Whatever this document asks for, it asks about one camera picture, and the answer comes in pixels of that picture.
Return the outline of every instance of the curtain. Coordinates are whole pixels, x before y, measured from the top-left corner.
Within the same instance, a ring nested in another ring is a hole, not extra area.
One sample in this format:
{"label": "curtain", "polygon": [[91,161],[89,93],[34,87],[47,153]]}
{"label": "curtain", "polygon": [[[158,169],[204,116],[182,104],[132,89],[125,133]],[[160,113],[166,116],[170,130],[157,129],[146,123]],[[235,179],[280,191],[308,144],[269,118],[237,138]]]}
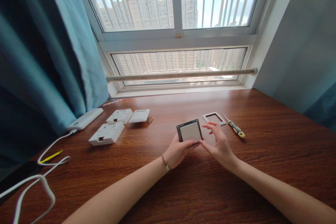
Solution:
{"label": "curtain", "polygon": [[108,99],[82,0],[0,0],[0,166],[28,160]]}
{"label": "curtain", "polygon": [[336,132],[336,83],[324,92],[304,115]]}

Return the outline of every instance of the white wire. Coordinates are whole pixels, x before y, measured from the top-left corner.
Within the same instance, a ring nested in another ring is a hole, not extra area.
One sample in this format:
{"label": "white wire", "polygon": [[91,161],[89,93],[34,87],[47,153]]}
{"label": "white wire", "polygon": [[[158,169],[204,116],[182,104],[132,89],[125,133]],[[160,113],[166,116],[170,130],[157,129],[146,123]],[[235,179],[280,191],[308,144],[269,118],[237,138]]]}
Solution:
{"label": "white wire", "polygon": [[61,139],[64,138],[64,137],[70,136],[71,134],[75,133],[76,131],[77,131],[76,129],[73,129],[72,131],[69,132],[69,134],[67,134],[67,135],[65,135],[65,136],[62,136],[62,137],[58,138],[55,142],[53,142],[51,145],[49,145],[49,147],[48,147],[48,148],[41,154],[41,156],[38,158],[37,163],[38,163],[39,165],[42,165],[42,166],[54,166],[54,165],[59,164],[59,163],[52,163],[52,164],[48,163],[48,164],[44,164],[44,163],[40,163],[40,162],[41,162],[42,157],[48,152],[48,150],[50,150],[50,148],[51,148],[52,146],[54,146],[55,143],[57,143],[59,140],[61,140]]}
{"label": "white wire", "polygon": [[53,167],[47,171],[44,175],[34,175],[34,176],[31,176],[29,178],[26,178],[24,180],[22,180],[21,182],[17,183],[16,185],[12,186],[11,188],[9,188],[8,190],[4,191],[3,193],[0,194],[0,198],[2,198],[3,196],[5,196],[6,194],[10,193],[11,191],[15,190],[16,188],[20,187],[21,185],[25,184],[26,182],[30,181],[30,180],[33,180],[33,179],[37,179],[35,180],[33,183],[31,183],[20,195],[18,201],[17,201],[17,204],[16,204],[16,209],[15,209],[15,216],[14,216],[14,220],[13,220],[13,224],[18,224],[19,222],[19,217],[20,217],[20,211],[21,211],[21,205],[22,205],[22,201],[23,201],[23,198],[26,194],[26,192],[33,186],[35,185],[38,181],[41,180],[42,184],[43,184],[43,187],[46,191],[46,193],[48,194],[49,198],[51,199],[51,203],[50,203],[50,206],[49,208],[47,209],[47,211],[45,211],[40,217],[38,217],[36,220],[34,220],[34,222],[32,222],[32,224],[35,224],[36,222],[38,222],[40,219],[42,219],[51,209],[52,207],[54,206],[55,202],[56,202],[56,198],[55,198],[55,195],[54,193],[52,192],[52,190],[50,189],[49,185],[48,185],[48,182],[47,182],[47,179],[45,178],[45,176],[47,176],[50,172],[52,172],[57,166],[59,165],[62,165],[64,163],[66,163],[70,158],[70,156],[66,156],[65,158],[63,158],[61,161],[59,161],[58,163],[55,163],[55,164],[43,164],[43,163],[40,163],[42,157],[45,155],[45,153],[47,153],[47,151],[55,144],[57,143],[58,140],[64,138],[64,137],[67,137],[67,136],[70,136],[71,134],[75,133],[77,130],[76,129],[73,129],[69,134],[65,135],[65,136],[62,136],[60,138],[58,138],[55,142],[53,142],[43,153],[42,155],[38,158],[38,161],[37,163],[39,165],[53,165]]}

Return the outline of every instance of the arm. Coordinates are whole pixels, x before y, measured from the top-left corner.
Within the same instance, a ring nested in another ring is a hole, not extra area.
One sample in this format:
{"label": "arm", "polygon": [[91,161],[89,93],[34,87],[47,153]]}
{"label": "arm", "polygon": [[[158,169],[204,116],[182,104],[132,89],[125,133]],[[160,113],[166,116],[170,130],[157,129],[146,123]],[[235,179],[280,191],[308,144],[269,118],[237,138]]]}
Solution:
{"label": "arm", "polygon": [[[186,149],[194,143],[194,140],[179,142],[178,135],[174,136],[167,151],[163,154],[163,158],[170,169],[178,166],[186,154],[199,145]],[[95,195],[67,218],[63,224],[118,223],[131,207],[166,173],[163,159],[158,157]]]}
{"label": "arm", "polygon": [[216,145],[205,141],[201,145],[225,168],[240,177],[264,196],[292,223],[336,223],[336,211],[312,196],[273,178],[239,160],[232,152],[228,140],[218,123],[203,127],[211,130]]}

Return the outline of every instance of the table surface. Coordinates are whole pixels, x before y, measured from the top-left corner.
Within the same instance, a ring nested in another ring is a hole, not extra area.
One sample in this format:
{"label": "table surface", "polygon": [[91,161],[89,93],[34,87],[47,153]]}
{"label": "table surface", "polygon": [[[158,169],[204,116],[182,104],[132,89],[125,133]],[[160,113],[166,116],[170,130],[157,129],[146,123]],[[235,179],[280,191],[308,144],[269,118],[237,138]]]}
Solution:
{"label": "table surface", "polygon": [[[81,132],[60,140],[71,160],[47,180],[56,196],[54,208],[39,223],[61,223],[95,194],[159,157],[176,126],[202,115],[223,112],[246,134],[243,142],[222,126],[238,158],[336,208],[336,134],[258,90],[184,93],[126,98],[102,107],[104,112]],[[113,145],[88,140],[116,109],[150,109],[149,125],[126,124]],[[205,140],[213,135],[202,128]],[[11,223],[19,194],[0,207],[0,223]],[[31,223],[49,206],[40,184],[23,201],[20,223]],[[267,200],[221,167],[201,146],[156,183],[121,223],[287,223]]]}

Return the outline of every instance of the yellow cable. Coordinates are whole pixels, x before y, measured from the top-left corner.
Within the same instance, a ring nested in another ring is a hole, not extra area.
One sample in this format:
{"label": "yellow cable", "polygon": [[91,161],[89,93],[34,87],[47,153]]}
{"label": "yellow cable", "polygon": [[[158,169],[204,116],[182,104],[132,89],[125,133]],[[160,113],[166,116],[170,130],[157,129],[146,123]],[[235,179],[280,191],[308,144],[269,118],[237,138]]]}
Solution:
{"label": "yellow cable", "polygon": [[47,157],[46,159],[42,160],[41,162],[39,163],[44,163],[50,159],[52,159],[53,157],[56,157],[58,154],[60,154],[63,150],[60,150],[59,152],[56,152],[54,155],[51,155],[50,157]]}

